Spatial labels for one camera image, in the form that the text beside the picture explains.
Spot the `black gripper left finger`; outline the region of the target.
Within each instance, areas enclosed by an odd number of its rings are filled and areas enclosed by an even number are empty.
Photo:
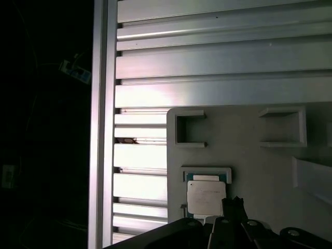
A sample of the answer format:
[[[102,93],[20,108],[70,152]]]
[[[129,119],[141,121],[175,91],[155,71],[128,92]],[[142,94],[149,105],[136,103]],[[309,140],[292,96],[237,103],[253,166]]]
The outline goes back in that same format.
[[[224,215],[216,217],[213,224],[186,217],[108,248],[236,248],[237,206],[237,198],[224,198]]]

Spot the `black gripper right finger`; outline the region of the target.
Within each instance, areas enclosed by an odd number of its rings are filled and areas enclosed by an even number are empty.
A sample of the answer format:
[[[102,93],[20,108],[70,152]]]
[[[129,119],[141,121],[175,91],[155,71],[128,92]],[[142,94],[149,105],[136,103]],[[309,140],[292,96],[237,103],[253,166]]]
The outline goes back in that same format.
[[[331,248],[330,241],[300,228],[286,227],[275,233],[262,222],[248,218],[242,198],[235,197],[233,201],[239,205],[240,227],[252,248]]]

